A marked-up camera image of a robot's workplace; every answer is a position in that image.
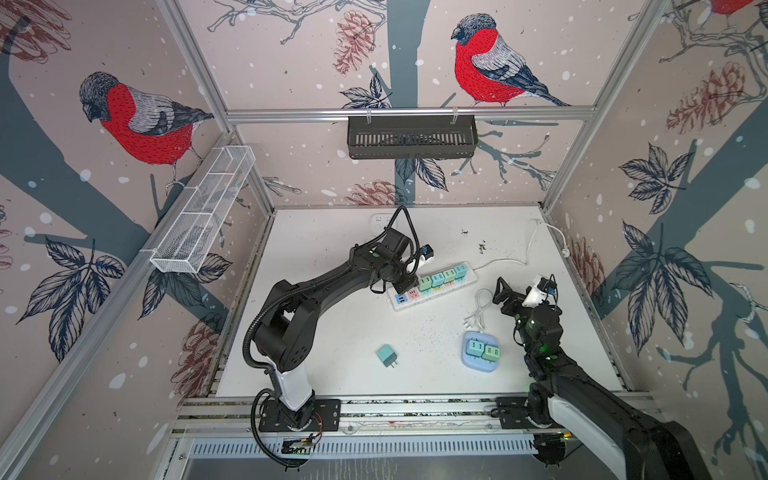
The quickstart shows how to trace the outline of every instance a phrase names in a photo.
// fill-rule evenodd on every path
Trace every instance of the gray hanging basket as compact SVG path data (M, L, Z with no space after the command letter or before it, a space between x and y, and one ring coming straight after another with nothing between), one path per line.
M474 115L349 117L346 144L349 157L357 160L469 158L478 129Z

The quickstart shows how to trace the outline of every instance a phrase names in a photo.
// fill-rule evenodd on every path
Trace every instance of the white wire basket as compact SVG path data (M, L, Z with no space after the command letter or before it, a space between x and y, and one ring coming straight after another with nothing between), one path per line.
M151 262L159 271L200 270L254 161L250 147L230 145L221 149L152 254Z

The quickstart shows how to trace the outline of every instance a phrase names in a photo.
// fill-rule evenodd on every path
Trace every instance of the white table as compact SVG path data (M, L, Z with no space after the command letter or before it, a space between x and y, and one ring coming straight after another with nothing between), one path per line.
M373 238L370 218L392 209L279 210L266 243L253 289L237 329L217 396L255 396L270 386L261 370L240 355L243 336L266 295L280 280L298 283L346 261L349 248ZM523 260L525 247L541 219L536 207L424 207L409 210L422 245L435 259L420 273L468 261L473 269L497 258ZM409 233L405 215L396 228ZM490 305L485 332L498 339L502 357L492 373L469 369L461 361L463 317L475 310L475 292L491 291L499 276L524 292L536 274L558 281L564 351L606 389L621 390L613 366L565 268L547 228L541 225L528 266L498 262L478 271L479 281L462 290L395 312L387 295L359 290L320 317L312 352L304 360L310 385L319 396L499 394L527 392L531 383L523 349L512 340L513 319ZM385 368L376 351L389 344L398 365ZM262 359L254 344L251 354Z

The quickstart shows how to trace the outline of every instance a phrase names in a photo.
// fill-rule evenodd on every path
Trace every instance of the white power strip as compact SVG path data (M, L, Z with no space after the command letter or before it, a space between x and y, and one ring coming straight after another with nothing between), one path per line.
M418 286L415 286L402 295L398 295L394 287L390 287L386 291L387 296L389 296L389 298L387 299L387 302L390 305L392 305L392 308L395 309L395 311L397 312L405 308L408 308L410 306L419 305L420 303L424 303L428 300L432 300L439 296L443 296L447 293L455 292L456 290L464 288L467 285L472 285L473 283L478 281L478 276L477 274L475 274L475 271L472 270L472 268L469 266L468 263L464 262L464 263L460 263L459 265L451 266L439 272L430 273L429 275L427 274L419 275L419 282L421 284L422 279L425 279L428 277L433 278L435 276L437 276L437 281L440 281L440 278L441 278L440 276L442 276L442 280L443 282L445 282L446 273L454 271L456 267L458 267L459 269L466 268L464 276L462 276L461 278L454 279L447 283L442 283L438 286L430 286L429 288L426 288L424 290L420 290Z

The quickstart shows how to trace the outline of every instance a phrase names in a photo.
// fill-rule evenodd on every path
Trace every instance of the bird head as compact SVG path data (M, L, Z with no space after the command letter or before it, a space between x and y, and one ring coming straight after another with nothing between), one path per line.
M474 13L467 15L456 25L451 39L457 40L462 46L466 46L475 33L487 28L496 29L496 21L486 13Z
M120 82L114 76L103 71L90 74L83 80L80 85L80 102L83 104L83 112L88 121L93 121L95 118L102 121L112 119L109 114L107 95L119 84Z

